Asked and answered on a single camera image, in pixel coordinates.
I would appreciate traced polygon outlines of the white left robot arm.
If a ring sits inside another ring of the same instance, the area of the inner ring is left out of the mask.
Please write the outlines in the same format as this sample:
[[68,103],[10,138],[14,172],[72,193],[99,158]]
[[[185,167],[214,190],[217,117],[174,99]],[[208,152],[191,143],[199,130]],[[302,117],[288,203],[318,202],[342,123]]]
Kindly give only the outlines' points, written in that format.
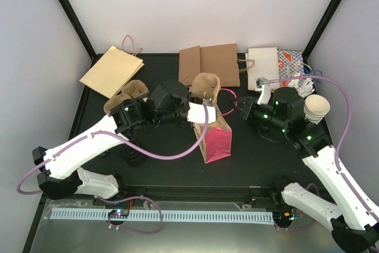
[[150,92],[140,80],[128,82],[104,105],[104,117],[88,130],[52,149],[33,150],[40,190],[52,200],[74,194],[108,199],[114,205],[123,204],[127,190],[115,174],[97,174],[83,165],[109,149],[125,144],[132,155],[146,153],[134,139],[164,123],[192,126],[212,118],[198,98],[182,83],[170,79]]

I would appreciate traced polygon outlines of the cake print paper bag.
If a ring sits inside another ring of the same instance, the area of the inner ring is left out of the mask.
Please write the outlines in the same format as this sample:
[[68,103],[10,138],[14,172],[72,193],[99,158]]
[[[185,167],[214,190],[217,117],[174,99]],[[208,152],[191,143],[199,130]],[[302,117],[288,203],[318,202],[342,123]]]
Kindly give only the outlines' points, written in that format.
[[211,95],[206,95],[205,92],[193,92],[192,94],[199,103],[202,103],[203,99],[211,100],[211,106],[215,107],[217,111],[217,120],[208,125],[206,134],[199,144],[204,162],[209,164],[230,156],[232,129],[222,116],[217,103],[212,99]]

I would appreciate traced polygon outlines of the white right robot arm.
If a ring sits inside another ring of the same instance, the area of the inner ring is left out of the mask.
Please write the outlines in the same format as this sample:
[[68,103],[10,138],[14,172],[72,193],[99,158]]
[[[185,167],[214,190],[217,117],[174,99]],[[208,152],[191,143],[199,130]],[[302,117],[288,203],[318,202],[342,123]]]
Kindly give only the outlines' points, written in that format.
[[295,88],[281,87],[263,98],[233,101],[239,117],[257,127],[272,130],[291,143],[298,157],[324,185],[329,202],[297,182],[281,180],[269,192],[275,207],[293,206],[323,225],[344,252],[363,252],[378,242],[378,206],[364,194],[336,158],[336,149],[324,130],[306,119],[304,99]]

